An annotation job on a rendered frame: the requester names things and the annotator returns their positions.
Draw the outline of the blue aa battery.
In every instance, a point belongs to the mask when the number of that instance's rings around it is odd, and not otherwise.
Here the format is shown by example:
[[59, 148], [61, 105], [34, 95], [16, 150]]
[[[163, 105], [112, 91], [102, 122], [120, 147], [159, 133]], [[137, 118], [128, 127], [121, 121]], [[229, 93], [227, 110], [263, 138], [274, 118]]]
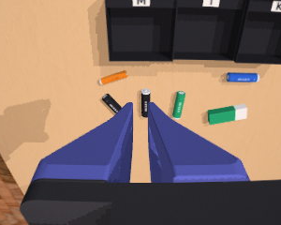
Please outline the blue aa battery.
[[237, 83], [257, 83], [259, 81], [258, 73], [233, 73], [228, 72], [227, 82]]

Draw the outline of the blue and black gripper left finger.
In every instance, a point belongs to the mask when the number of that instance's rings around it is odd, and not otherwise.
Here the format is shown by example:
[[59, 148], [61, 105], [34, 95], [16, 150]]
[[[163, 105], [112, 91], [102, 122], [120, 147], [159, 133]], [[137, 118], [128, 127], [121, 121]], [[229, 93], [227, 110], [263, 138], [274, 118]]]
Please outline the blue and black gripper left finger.
[[130, 183], [132, 151], [133, 102], [128, 102], [108, 121], [44, 157], [31, 182], [58, 178]]

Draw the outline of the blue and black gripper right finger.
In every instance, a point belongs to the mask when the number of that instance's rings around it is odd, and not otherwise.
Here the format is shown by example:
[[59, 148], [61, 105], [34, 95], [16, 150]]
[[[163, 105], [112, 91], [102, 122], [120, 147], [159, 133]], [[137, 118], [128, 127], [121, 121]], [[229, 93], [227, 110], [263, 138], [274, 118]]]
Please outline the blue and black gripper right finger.
[[242, 161], [148, 102], [151, 183], [250, 181]]

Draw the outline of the orange battery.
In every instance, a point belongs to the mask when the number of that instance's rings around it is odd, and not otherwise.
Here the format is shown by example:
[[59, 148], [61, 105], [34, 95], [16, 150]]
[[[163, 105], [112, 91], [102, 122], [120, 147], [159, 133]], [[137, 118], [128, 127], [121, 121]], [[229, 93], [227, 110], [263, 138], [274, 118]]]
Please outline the orange battery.
[[121, 80], [121, 79], [126, 78], [126, 77], [127, 77], [127, 72], [125, 70], [125, 71], [121, 71], [121, 72], [112, 74], [110, 76], [101, 78], [101, 79], [99, 79], [99, 82], [102, 85], [102, 84], [111, 83], [111, 82], [114, 82], [114, 81], [117, 81], [117, 80]]

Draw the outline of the black open-top bin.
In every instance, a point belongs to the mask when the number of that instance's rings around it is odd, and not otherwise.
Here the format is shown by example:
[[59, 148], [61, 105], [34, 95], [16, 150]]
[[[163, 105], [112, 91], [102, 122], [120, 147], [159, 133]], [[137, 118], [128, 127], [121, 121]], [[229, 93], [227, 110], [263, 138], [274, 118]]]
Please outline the black open-top bin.
[[109, 61], [281, 65], [281, 0], [105, 0], [105, 9]]

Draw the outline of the white and green eraser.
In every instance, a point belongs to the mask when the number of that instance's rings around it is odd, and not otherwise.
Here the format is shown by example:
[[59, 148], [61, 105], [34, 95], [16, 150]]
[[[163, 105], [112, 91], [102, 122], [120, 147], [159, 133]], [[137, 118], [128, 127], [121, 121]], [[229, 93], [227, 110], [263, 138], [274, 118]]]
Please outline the white and green eraser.
[[210, 125], [245, 119], [247, 107], [245, 104], [228, 106], [208, 110], [208, 121]]

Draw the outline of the black aa battery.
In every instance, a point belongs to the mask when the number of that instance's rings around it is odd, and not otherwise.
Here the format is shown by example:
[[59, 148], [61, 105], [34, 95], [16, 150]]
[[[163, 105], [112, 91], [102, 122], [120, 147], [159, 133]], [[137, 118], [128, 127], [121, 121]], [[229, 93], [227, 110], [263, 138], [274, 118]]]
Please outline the black aa battery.
[[102, 100], [115, 112], [118, 113], [122, 107], [109, 95], [106, 94]]
[[150, 102], [150, 89], [141, 90], [141, 116], [148, 117], [148, 102]]

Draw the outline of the green aa battery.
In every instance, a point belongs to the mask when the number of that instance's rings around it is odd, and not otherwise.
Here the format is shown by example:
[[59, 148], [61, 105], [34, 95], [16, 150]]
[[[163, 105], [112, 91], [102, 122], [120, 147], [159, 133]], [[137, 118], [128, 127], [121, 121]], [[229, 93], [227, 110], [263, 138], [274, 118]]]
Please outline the green aa battery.
[[181, 118], [184, 102], [185, 102], [185, 92], [178, 91], [176, 94], [176, 99], [175, 99], [173, 113], [172, 113], [173, 119], [178, 120]]

